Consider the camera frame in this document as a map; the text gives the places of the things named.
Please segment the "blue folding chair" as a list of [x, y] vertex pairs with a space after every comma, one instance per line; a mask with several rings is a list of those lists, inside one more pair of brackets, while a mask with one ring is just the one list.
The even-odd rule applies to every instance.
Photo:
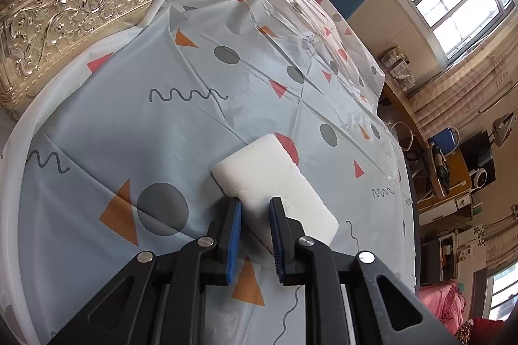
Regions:
[[445, 127], [440, 133], [435, 134], [428, 140], [440, 148], [444, 155], [450, 155], [459, 146], [460, 132], [455, 127]]

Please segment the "right window curtain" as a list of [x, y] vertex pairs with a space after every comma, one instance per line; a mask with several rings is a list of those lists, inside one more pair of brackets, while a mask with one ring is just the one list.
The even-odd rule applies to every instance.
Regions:
[[517, 40], [497, 46], [483, 59], [459, 63], [410, 98], [417, 126], [431, 138], [446, 127], [461, 128], [490, 99], [517, 80]]

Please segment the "pink bedding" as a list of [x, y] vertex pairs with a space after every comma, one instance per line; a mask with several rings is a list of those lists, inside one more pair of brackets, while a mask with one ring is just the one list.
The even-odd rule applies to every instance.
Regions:
[[464, 286], [457, 282], [421, 286], [419, 298], [459, 344], [467, 344], [474, 322], [465, 315]]

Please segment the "patterned plastic tablecloth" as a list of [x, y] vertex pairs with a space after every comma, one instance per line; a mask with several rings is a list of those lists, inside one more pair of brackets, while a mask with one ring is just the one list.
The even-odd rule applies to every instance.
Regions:
[[336, 218], [334, 250], [416, 287], [385, 74], [328, 0], [154, 0], [50, 82], [1, 153], [1, 317], [45, 344], [131, 258], [203, 235], [213, 167], [271, 134]]

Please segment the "wooden desk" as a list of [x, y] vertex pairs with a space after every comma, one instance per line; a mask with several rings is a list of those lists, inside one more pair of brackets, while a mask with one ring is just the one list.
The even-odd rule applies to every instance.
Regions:
[[400, 121], [405, 122], [413, 131], [414, 139], [416, 139], [419, 145], [423, 149], [428, 149], [428, 141], [417, 125], [417, 118], [404, 92], [398, 87], [392, 87], [388, 82], [385, 82], [383, 96], [391, 102], [396, 110], [396, 114], [400, 117]]

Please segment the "white sponge block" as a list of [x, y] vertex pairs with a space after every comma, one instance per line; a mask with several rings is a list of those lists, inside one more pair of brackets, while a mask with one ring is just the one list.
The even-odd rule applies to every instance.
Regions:
[[217, 163], [212, 176], [227, 196], [241, 201], [246, 224], [268, 250], [273, 250], [269, 208], [274, 197], [307, 235], [329, 245], [337, 234], [336, 217], [271, 133]]

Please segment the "black monitor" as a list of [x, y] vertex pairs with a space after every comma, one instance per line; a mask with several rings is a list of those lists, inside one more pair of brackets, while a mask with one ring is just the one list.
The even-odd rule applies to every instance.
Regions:
[[466, 167], [471, 177], [471, 190], [481, 190], [496, 180], [490, 135], [478, 132], [460, 145]]

